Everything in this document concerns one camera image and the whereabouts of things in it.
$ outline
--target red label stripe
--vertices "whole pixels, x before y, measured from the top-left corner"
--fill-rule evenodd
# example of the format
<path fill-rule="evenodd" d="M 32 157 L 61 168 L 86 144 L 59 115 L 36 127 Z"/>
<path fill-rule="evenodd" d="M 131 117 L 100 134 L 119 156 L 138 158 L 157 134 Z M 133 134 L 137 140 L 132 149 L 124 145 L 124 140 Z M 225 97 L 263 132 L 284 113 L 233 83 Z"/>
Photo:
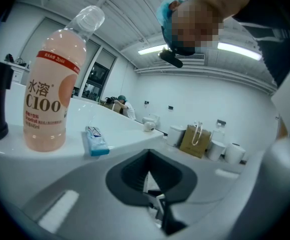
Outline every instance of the red label stripe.
<path fill-rule="evenodd" d="M 74 71 L 77 74 L 79 74 L 79 72 L 80 72 L 80 69 L 75 64 L 73 64 L 71 61 L 69 61 L 66 58 L 61 57 L 55 53 L 52 53 L 50 51 L 40 50 L 38 52 L 37 57 L 48 59 L 48 60 L 51 60 L 53 62 L 59 63 L 65 67 L 69 68 L 70 70 Z"/>

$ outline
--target bottle label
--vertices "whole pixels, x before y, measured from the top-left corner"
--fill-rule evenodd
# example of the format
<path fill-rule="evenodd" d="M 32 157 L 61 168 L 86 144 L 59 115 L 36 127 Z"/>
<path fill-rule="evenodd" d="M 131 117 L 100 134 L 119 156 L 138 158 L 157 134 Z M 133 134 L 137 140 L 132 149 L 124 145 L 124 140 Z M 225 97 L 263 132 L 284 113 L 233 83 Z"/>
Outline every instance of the bottle label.
<path fill-rule="evenodd" d="M 80 69 L 67 58 L 41 50 L 30 72 L 24 128 L 33 135 L 57 135 L 66 128 L 67 110 Z"/>

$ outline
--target person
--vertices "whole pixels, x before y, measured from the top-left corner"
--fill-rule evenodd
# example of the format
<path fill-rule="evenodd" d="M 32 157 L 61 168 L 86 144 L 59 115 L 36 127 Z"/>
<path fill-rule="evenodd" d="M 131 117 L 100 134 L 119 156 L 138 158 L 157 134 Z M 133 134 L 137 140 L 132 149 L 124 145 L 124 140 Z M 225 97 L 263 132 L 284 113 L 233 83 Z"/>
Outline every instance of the person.
<path fill-rule="evenodd" d="M 120 114 L 130 118 L 131 120 L 136 120 L 135 111 L 131 104 L 126 100 L 125 96 L 119 95 L 117 100 L 114 100 L 114 103 L 121 107 L 119 111 Z"/>
<path fill-rule="evenodd" d="M 279 87 L 290 71 L 290 17 L 285 0 L 165 0 L 157 10 L 168 46 L 178 54 L 195 52 L 217 40 L 223 21 L 233 17 L 254 40 Z"/>

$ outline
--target ceiling light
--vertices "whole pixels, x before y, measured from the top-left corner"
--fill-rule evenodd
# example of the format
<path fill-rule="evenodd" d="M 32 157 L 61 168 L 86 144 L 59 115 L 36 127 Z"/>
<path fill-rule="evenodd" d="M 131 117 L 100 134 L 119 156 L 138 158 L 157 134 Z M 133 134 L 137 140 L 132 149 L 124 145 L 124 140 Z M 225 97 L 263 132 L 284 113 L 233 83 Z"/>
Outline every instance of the ceiling light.
<path fill-rule="evenodd" d="M 221 50 L 226 50 L 226 51 L 232 51 L 233 53 L 237 53 L 237 54 L 241 54 L 241 55 L 245 55 L 247 57 L 253 58 L 254 60 L 259 61 L 261 59 L 261 54 L 253 52 L 251 50 L 239 47 L 239 46 L 235 46 L 235 45 L 230 45 L 228 43 L 224 43 L 224 42 L 219 42 L 218 43 L 218 49 Z"/>
<path fill-rule="evenodd" d="M 168 49 L 168 46 L 167 46 L 166 44 L 164 44 L 164 45 L 159 45 L 159 46 L 154 46 L 154 47 L 147 48 L 147 49 L 144 49 L 144 50 L 139 50 L 138 53 L 139 53 L 140 55 L 143 55 L 143 54 L 148 54 L 148 53 L 153 53 L 153 52 L 162 51 L 163 48 Z"/>

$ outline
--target soap bar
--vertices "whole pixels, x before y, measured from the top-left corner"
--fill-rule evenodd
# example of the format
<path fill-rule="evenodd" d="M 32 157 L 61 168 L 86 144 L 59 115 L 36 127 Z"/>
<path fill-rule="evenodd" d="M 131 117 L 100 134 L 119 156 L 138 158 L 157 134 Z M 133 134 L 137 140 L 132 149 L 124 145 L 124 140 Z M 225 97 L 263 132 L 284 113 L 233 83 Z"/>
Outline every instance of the soap bar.
<path fill-rule="evenodd" d="M 109 148 L 97 127 L 86 127 L 89 152 L 92 157 L 108 155 Z"/>

